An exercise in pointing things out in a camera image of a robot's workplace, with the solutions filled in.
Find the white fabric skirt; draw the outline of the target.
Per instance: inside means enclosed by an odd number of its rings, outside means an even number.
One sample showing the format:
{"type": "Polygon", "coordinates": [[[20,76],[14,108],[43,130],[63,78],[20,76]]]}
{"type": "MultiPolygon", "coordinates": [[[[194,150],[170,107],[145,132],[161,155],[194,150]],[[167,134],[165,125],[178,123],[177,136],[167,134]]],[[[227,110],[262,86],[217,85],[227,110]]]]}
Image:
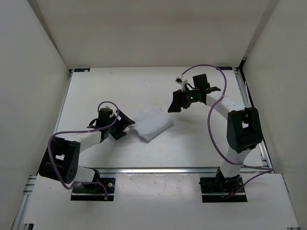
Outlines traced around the white fabric skirt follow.
{"type": "Polygon", "coordinates": [[[172,116],[158,107],[147,112],[140,110],[135,116],[134,122],[135,124],[132,125],[132,129],[147,142],[174,124],[172,116]]]}

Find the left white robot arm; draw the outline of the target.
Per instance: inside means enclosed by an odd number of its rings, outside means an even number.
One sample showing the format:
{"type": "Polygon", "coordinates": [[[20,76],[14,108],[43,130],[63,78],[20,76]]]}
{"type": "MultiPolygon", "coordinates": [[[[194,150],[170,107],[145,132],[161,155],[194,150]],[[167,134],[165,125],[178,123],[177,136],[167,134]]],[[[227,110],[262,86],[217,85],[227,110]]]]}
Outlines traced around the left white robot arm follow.
{"type": "Polygon", "coordinates": [[[88,130],[82,132],[60,132],[66,137],[53,136],[48,142],[44,157],[39,166],[39,175],[60,181],[67,185],[73,182],[84,182],[85,188],[95,192],[101,181],[95,177],[95,170],[79,166],[79,155],[86,149],[100,144],[108,136],[118,140],[126,135],[125,129],[134,125],[121,110],[115,114],[110,108],[102,108],[98,118],[93,119],[88,130]]]}

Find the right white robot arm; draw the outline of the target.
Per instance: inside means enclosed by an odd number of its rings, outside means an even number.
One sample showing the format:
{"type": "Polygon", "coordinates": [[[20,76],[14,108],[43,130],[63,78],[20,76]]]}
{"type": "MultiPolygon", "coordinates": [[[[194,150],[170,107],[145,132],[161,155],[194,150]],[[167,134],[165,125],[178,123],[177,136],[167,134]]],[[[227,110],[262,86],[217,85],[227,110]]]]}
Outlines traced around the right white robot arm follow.
{"type": "Polygon", "coordinates": [[[181,89],[173,92],[169,113],[179,113],[192,103],[203,103],[210,110],[217,111],[227,121],[226,139],[228,151],[223,156],[224,162],[219,167],[215,178],[217,191],[233,189],[239,182],[240,168],[247,155],[262,142],[263,134],[259,113],[255,107],[245,108],[222,94],[221,89],[212,87],[206,74],[193,77],[194,85],[182,77],[176,78],[181,89]]]}

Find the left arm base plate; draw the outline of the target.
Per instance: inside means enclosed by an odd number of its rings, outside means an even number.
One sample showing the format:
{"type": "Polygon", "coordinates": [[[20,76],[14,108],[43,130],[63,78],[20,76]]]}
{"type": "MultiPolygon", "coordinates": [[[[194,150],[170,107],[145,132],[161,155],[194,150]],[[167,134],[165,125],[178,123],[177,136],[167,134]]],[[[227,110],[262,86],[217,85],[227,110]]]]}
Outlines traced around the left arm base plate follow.
{"type": "Polygon", "coordinates": [[[101,185],[89,184],[74,186],[71,192],[71,201],[114,201],[115,196],[115,177],[96,176],[96,181],[103,184],[107,191],[101,185]]]}

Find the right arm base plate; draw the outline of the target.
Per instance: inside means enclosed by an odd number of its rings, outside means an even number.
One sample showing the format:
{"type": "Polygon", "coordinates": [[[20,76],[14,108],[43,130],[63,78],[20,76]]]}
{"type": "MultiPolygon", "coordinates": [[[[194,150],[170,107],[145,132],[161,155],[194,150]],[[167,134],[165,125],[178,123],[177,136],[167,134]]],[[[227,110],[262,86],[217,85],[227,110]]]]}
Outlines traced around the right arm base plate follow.
{"type": "Polygon", "coordinates": [[[247,196],[240,175],[228,180],[217,175],[215,177],[201,177],[202,203],[244,203],[247,196]]]}

